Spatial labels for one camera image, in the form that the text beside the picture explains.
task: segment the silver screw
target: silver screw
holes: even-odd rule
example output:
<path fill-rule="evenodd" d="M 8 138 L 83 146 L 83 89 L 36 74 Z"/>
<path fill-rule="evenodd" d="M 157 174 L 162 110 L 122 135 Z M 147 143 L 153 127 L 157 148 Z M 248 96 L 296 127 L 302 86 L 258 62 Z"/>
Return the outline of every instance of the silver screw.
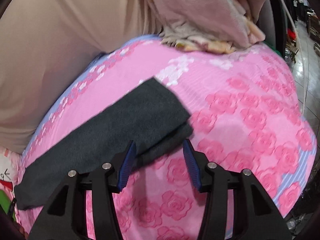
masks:
<path fill-rule="evenodd" d="M 246 176 L 250 176 L 252 174 L 252 172 L 249 169 L 244 169 L 243 174 Z"/>
<path fill-rule="evenodd" d="M 77 174 L 77 172 L 75 170 L 71 170 L 68 172 L 69 177 L 74 177 L 76 174 Z"/>
<path fill-rule="evenodd" d="M 216 163 L 210 162 L 207 164 L 209 169 L 215 169 L 217 167 Z"/>
<path fill-rule="evenodd" d="M 110 168 L 111 168 L 111 163 L 103 163 L 103 164 L 102 164 L 102 168 L 103 168 L 104 170 L 110 169 Z"/>

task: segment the red object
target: red object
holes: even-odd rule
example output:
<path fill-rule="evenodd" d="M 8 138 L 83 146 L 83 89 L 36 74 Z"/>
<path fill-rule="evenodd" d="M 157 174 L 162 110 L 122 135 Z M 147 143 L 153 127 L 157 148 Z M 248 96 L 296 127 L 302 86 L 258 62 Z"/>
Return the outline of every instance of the red object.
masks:
<path fill-rule="evenodd" d="M 0 180 L 0 184 L 2 184 L 3 186 L 7 187 L 10 191 L 13 191 L 13 184 L 12 184 L 12 182 Z"/>
<path fill-rule="evenodd" d="M 288 35 L 289 35 L 290 39 L 292 39 L 294 41 L 296 40 L 296 33 L 293 32 L 292 30 L 288 29 Z"/>

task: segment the pink floral fabric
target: pink floral fabric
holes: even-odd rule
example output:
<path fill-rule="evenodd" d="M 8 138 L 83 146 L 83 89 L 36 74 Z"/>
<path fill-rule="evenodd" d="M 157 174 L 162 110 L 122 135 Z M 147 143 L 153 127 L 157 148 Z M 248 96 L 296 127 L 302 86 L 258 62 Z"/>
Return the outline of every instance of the pink floral fabric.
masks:
<path fill-rule="evenodd" d="M 52 145 L 152 76 L 192 114 L 194 148 L 227 170 L 251 169 L 285 216 L 307 182 L 316 138 L 300 115 L 290 70 L 263 44 L 230 55 L 187 54 L 151 39 L 104 57 L 48 114 L 23 155 L 18 182 Z M 205 199 L 191 185 L 181 148 L 133 173 L 127 187 L 114 194 L 127 240 L 197 239 Z M 226 237 L 232 232 L 232 203 L 229 191 Z M 20 212 L 27 231 L 40 210 Z M 90 191 L 86 213 L 94 239 Z"/>

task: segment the tan cloth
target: tan cloth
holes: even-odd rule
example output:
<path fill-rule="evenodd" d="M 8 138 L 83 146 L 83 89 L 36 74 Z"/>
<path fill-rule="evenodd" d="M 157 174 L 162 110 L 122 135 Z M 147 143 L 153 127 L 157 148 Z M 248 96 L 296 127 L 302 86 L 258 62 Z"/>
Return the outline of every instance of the tan cloth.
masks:
<path fill-rule="evenodd" d="M 231 53 L 265 39 L 257 22 L 265 0 L 147 0 L 164 25 L 163 43 L 184 51 Z"/>
<path fill-rule="evenodd" d="M 12 0 L 0 19 L 0 145 L 21 153 L 99 52 L 160 30 L 145 0 Z"/>

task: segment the folded dark gray cloth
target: folded dark gray cloth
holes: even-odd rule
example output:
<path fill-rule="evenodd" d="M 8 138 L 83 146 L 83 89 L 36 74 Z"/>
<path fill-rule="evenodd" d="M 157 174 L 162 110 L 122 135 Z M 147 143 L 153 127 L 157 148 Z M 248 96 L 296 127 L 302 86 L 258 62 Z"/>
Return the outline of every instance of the folded dark gray cloth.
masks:
<path fill-rule="evenodd" d="M 73 130 L 26 168 L 15 197 L 18 209 L 42 206 L 70 170 L 85 173 L 137 145 L 134 169 L 178 147 L 193 130 L 177 97 L 149 79 Z"/>

